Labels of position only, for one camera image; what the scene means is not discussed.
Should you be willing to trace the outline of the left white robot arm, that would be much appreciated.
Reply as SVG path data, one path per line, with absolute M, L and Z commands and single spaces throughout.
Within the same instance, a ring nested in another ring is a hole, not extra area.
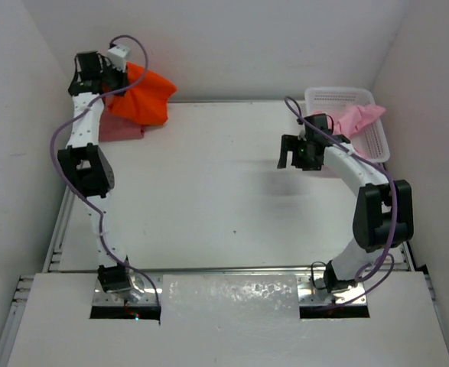
M 125 266 L 126 251 L 106 222 L 115 175 L 99 146 L 99 125 L 105 109 L 105 89 L 126 86 L 127 77 L 97 51 L 78 53 L 74 63 L 68 87 L 74 121 L 67 146 L 57 152 L 57 161 L 86 207 L 96 237 L 100 286 L 108 294 L 123 294 L 131 290 L 132 284 Z

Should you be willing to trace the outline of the orange t-shirt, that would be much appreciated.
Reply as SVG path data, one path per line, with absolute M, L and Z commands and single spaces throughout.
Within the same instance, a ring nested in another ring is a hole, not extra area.
M 108 112 L 139 125 L 161 126 L 168 120 L 168 101 L 177 87 L 163 76 L 148 71 L 124 96 L 108 99 Z

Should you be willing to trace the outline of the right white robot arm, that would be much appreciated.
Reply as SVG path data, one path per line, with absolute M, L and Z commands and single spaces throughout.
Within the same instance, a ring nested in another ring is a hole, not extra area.
M 412 187 L 393 180 L 379 165 L 356 153 L 350 140 L 334 135 L 325 114 L 298 118 L 300 135 L 282 135 L 277 167 L 303 171 L 333 171 L 356 197 L 353 239 L 330 260 L 323 275 L 324 289 L 333 293 L 354 286 L 367 269 L 379 269 L 395 248 L 414 235 Z

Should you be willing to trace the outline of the pink red t-shirt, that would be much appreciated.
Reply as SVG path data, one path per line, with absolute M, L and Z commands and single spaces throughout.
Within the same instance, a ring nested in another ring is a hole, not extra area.
M 142 125 L 104 112 L 99 123 L 99 141 L 128 141 L 144 138 Z

